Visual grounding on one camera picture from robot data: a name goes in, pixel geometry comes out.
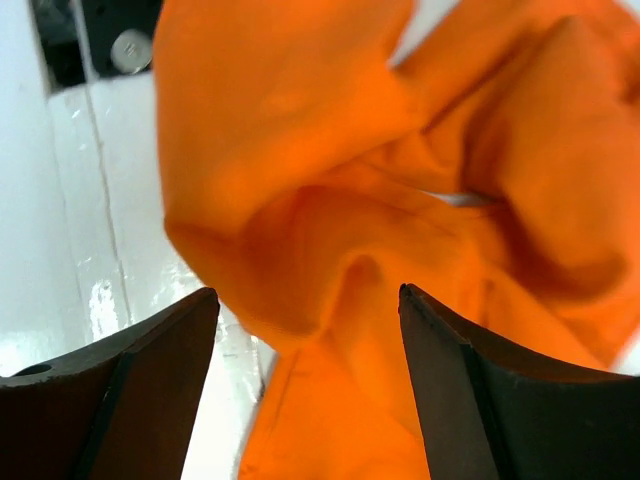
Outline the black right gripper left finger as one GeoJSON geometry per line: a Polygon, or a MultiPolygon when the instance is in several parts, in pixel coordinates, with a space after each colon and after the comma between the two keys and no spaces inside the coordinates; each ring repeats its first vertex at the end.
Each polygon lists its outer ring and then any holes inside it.
{"type": "Polygon", "coordinates": [[[201,288],[1,380],[4,479],[178,479],[220,305],[201,288]]]}

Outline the orange trousers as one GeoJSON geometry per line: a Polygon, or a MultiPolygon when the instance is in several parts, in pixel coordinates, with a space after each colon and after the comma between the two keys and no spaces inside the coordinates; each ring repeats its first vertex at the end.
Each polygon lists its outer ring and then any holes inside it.
{"type": "Polygon", "coordinates": [[[578,365],[639,326],[639,17],[458,1],[168,1],[164,225],[278,355],[243,479],[430,475],[398,318],[412,283],[578,365]]]}

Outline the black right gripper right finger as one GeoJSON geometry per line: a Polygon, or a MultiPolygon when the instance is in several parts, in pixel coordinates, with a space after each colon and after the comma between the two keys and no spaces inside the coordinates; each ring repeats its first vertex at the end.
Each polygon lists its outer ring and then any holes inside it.
{"type": "Polygon", "coordinates": [[[435,479],[635,479],[639,380],[567,363],[399,292],[404,350],[435,479]]]}

